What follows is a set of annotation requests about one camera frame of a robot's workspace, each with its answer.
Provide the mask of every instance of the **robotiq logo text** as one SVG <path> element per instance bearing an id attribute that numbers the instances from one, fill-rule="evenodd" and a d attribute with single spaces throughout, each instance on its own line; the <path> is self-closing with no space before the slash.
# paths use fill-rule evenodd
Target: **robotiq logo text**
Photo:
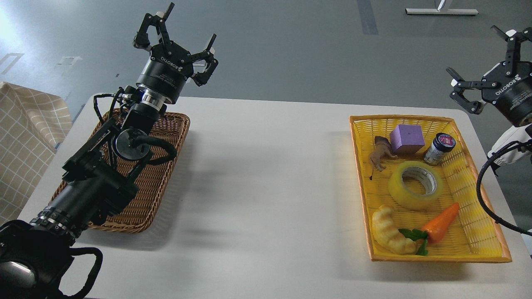
<path id="1" fill-rule="evenodd" d="M 517 83 L 519 80 L 521 80 L 521 77 L 519 76 L 519 74 L 517 74 L 516 77 L 512 81 L 508 82 L 508 84 L 506 84 L 501 89 L 499 89 L 495 94 L 500 95 L 501 93 L 505 92 L 508 88 L 510 88 L 510 86 Z"/>

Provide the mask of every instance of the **black cable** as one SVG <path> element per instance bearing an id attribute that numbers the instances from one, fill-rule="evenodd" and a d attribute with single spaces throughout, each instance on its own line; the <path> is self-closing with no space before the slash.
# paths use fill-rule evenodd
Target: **black cable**
<path id="1" fill-rule="evenodd" d="M 163 164 L 163 163 L 172 161 L 177 156 L 177 150 L 171 143 L 169 143 L 168 141 L 166 141 L 164 139 L 160 139 L 160 138 L 157 138 L 157 137 L 144 136 L 144 135 L 137 136 L 131 141 L 131 146 L 132 147 L 137 147 L 137 146 L 139 146 L 140 144 L 143 144 L 143 143 L 149 144 L 149 145 L 153 145 L 153 146 L 158 146 L 158 147 L 162 148 L 166 153 L 168 153 L 168 155 L 166 155 L 166 156 L 150 160 L 147 163 L 148 165 Z"/>
<path id="2" fill-rule="evenodd" d="M 111 106 L 109 107 L 109 111 L 107 113 L 107 119 L 113 117 L 113 110 L 114 106 L 116 105 L 118 101 L 118 97 L 124 93 L 124 89 L 122 87 L 118 88 L 117 93 L 115 93 L 113 96 L 113 101 L 111 102 Z M 109 156 L 109 164 L 113 169 L 116 169 L 118 166 L 117 156 L 112 150 L 111 140 L 107 141 L 107 155 Z"/>
<path id="3" fill-rule="evenodd" d="M 502 219 L 497 214 L 495 214 L 492 210 L 490 210 L 488 208 L 488 206 L 486 205 L 486 203 L 484 202 L 484 199 L 482 198 L 482 194 L 480 192 L 480 184 L 482 182 L 482 177 L 484 176 L 484 173 L 486 172 L 486 170 L 489 168 L 490 164 L 492 164 L 495 160 L 497 160 L 498 158 L 500 158 L 504 154 L 506 154 L 508 152 L 511 152 L 513 150 L 516 150 L 518 148 L 522 148 L 522 147 L 525 147 L 526 149 L 531 150 L 532 149 L 532 139 L 527 141 L 527 142 L 525 142 L 525 143 L 518 142 L 518 141 L 510 142 L 510 143 L 506 144 L 505 146 L 503 146 L 496 153 L 494 153 L 488 159 L 488 161 L 486 161 L 486 163 L 484 163 L 484 166 L 482 166 L 482 169 L 480 169 L 480 172 L 479 172 L 478 178 L 477 178 L 477 186 L 476 186 L 477 187 L 477 197 L 478 197 L 478 202 L 480 203 L 480 206 L 482 206 L 484 211 L 486 211 L 486 213 L 491 218 L 493 218 L 495 220 L 495 223 L 500 223 L 502 226 L 505 226 L 505 227 L 507 227 L 507 228 L 509 228 L 509 229 L 511 229 L 513 231 L 519 232 L 521 234 L 532 236 L 532 232 L 529 232 L 527 230 L 524 230 L 524 229 L 522 229 L 520 227 L 517 227 L 517 226 L 507 222 L 506 220 Z"/>
<path id="4" fill-rule="evenodd" d="M 100 120 L 101 124 L 105 123 L 105 121 L 103 120 L 102 114 L 100 113 L 99 108 L 98 108 L 98 99 L 101 97 L 109 97 L 109 96 L 113 96 L 113 95 L 112 94 L 99 94 L 93 97 L 94 112 L 96 112 L 96 116 L 98 116 L 98 119 Z"/>
<path id="5" fill-rule="evenodd" d="M 96 260 L 94 261 L 94 265 L 91 268 L 89 275 L 87 275 L 87 280 L 85 281 L 85 285 L 83 286 L 83 288 L 81 288 L 81 290 L 79 290 L 79 292 L 75 293 L 72 296 L 66 296 L 66 295 L 63 295 L 61 291 L 57 290 L 55 297 L 70 298 L 70 299 L 83 299 L 85 298 L 85 296 L 87 296 L 87 294 L 90 292 L 90 290 L 94 286 L 96 277 L 98 276 L 98 273 L 100 269 L 102 268 L 103 254 L 98 248 L 95 248 L 95 247 L 69 248 L 68 250 L 69 250 L 69 254 L 72 256 L 93 254 L 96 257 Z"/>

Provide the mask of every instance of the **brown wicker basket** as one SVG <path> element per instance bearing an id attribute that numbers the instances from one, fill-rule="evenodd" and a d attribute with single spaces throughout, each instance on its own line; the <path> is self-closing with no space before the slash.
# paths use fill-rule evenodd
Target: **brown wicker basket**
<path id="1" fill-rule="evenodd" d="M 113 117 L 117 120 L 117 124 L 122 124 L 124 117 L 120 115 L 120 110 L 113 111 Z M 96 126 L 93 134 L 100 128 L 100 124 Z M 181 151 L 181 147 L 188 133 L 190 126 L 190 119 L 188 116 L 181 113 L 167 112 L 164 117 L 160 118 L 150 133 L 150 136 L 164 139 L 170 142 L 177 149 L 177 154 Z M 104 158 L 109 162 L 107 156 L 106 145 L 102 147 L 105 155 Z M 166 152 L 159 147 L 152 147 L 154 155 L 153 159 L 166 155 Z M 135 184 L 139 187 L 137 196 L 129 203 L 129 205 L 122 211 L 122 213 L 113 217 L 107 217 L 107 221 L 103 225 L 89 224 L 89 228 L 105 230 L 105 231 L 119 231 L 119 232 L 141 232 L 147 229 L 153 221 L 164 190 L 168 184 L 168 180 L 172 175 L 172 171 L 177 162 L 177 156 L 174 160 L 162 165 L 147 165 L 135 180 Z M 122 175 L 126 175 L 129 170 L 136 164 L 136 162 L 125 161 L 118 158 L 117 170 Z M 52 200 L 67 186 L 63 181 L 55 191 Z"/>

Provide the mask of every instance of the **yellow plastic basket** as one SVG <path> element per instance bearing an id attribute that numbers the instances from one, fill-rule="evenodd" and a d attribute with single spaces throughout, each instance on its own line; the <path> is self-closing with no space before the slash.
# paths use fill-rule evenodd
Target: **yellow plastic basket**
<path id="1" fill-rule="evenodd" d="M 500 226 L 478 203 L 476 195 L 478 171 L 453 119 L 419 115 L 364 115 L 351 116 L 350 123 L 371 260 L 473 263 L 512 261 Z M 395 159 L 383 158 L 382 164 L 387 168 L 383 172 L 376 170 L 373 180 L 370 180 L 372 165 L 369 162 L 369 155 L 375 147 L 374 137 L 383 136 L 389 139 L 390 133 L 398 124 L 420 125 L 425 146 L 412 155 L 400 155 Z M 402 162 L 423 161 L 425 151 L 438 132 L 449 134 L 456 140 L 455 148 L 444 157 L 441 165 L 431 167 L 443 180 L 442 195 L 426 210 L 420 212 L 407 210 L 390 196 L 388 180 Z M 424 191 L 417 181 L 406 184 L 415 192 Z M 482 193 L 484 201 L 492 209 L 484 188 Z M 380 246 L 371 234 L 371 216 L 383 204 L 390 205 L 395 210 L 392 217 L 398 228 L 420 229 L 454 202 L 460 204 L 459 215 L 441 242 L 427 246 L 428 256 L 392 253 Z"/>

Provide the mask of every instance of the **toy carrot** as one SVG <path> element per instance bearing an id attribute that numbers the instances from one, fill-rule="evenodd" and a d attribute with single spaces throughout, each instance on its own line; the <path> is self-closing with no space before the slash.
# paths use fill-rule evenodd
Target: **toy carrot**
<path id="1" fill-rule="evenodd" d="M 447 232 L 447 229 L 454 221 L 454 219 L 456 219 L 459 208 L 460 205 L 458 203 L 452 204 L 450 207 L 446 208 L 440 215 L 427 222 L 427 224 L 425 224 L 421 228 L 421 231 L 427 231 L 429 236 L 428 240 L 430 244 L 438 243 L 443 239 L 445 233 Z"/>

